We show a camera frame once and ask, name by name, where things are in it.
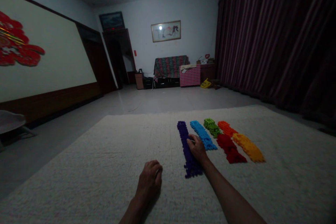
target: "picture frame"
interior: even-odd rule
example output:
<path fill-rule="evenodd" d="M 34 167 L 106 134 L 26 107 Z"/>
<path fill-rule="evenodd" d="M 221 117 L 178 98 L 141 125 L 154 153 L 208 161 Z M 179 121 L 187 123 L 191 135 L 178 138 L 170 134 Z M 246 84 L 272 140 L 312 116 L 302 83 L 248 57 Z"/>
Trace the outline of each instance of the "picture frame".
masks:
<path fill-rule="evenodd" d="M 122 12 L 113 12 L 99 15 L 103 31 L 117 30 L 125 28 Z"/>
<path fill-rule="evenodd" d="M 153 43 L 181 39 L 181 20 L 152 24 Z"/>

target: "wooden wainscoting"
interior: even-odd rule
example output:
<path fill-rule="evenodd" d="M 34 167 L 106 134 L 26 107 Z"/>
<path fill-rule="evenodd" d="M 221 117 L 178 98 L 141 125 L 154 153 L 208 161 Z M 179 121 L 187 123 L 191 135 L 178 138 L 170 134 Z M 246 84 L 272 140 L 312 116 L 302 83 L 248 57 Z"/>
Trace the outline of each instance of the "wooden wainscoting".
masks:
<path fill-rule="evenodd" d="M 61 110 L 95 97 L 101 97 L 97 82 L 0 103 L 7 110 L 26 117 L 27 123 L 37 121 Z"/>

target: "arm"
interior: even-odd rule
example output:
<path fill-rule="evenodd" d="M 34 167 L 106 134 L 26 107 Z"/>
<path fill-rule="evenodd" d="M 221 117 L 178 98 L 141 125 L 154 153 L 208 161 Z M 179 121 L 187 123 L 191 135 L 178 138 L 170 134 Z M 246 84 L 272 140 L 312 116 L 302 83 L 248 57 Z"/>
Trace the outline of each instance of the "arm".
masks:
<path fill-rule="evenodd" d="M 222 176 L 210 161 L 199 137 L 189 135 L 195 144 L 187 140 L 191 153 L 204 169 L 228 223 L 266 223 L 242 195 Z"/>
<path fill-rule="evenodd" d="M 149 202 L 161 189 L 161 175 L 162 165 L 157 160 L 145 164 L 139 177 L 137 192 L 119 224 L 137 224 L 140 222 Z"/>

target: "hand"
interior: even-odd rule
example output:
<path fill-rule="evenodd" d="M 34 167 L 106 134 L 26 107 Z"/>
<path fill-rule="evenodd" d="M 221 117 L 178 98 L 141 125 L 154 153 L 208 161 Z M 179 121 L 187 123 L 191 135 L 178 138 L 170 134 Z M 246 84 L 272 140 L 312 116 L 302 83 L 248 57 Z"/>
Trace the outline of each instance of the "hand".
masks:
<path fill-rule="evenodd" d="M 194 144 L 190 139 L 187 139 L 190 151 L 197 161 L 202 164 L 205 160 L 209 159 L 207 153 L 205 152 L 204 144 L 198 136 L 189 134 L 189 138 L 195 142 Z"/>
<path fill-rule="evenodd" d="M 134 199 L 147 205 L 161 189 L 161 175 L 162 165 L 157 160 L 147 162 L 140 174 Z"/>

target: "blue foam strip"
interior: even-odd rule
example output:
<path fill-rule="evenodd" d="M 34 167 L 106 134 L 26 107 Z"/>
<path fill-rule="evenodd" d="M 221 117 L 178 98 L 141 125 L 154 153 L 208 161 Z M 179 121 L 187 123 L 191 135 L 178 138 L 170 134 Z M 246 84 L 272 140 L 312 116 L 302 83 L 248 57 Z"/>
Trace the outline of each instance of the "blue foam strip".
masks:
<path fill-rule="evenodd" d="M 186 164 L 184 168 L 186 169 L 185 178 L 194 177 L 197 175 L 202 175 L 203 170 L 199 162 L 194 158 L 192 153 L 190 152 L 189 145 L 187 143 L 187 139 L 189 138 L 188 129 L 186 123 L 184 121 L 179 121 L 177 124 L 177 128 L 180 132 L 180 137 L 182 141 L 183 153 L 186 160 Z"/>
<path fill-rule="evenodd" d="M 198 121 L 191 121 L 190 126 L 202 140 L 206 151 L 218 149 L 217 146 L 213 144 L 209 134 Z"/>

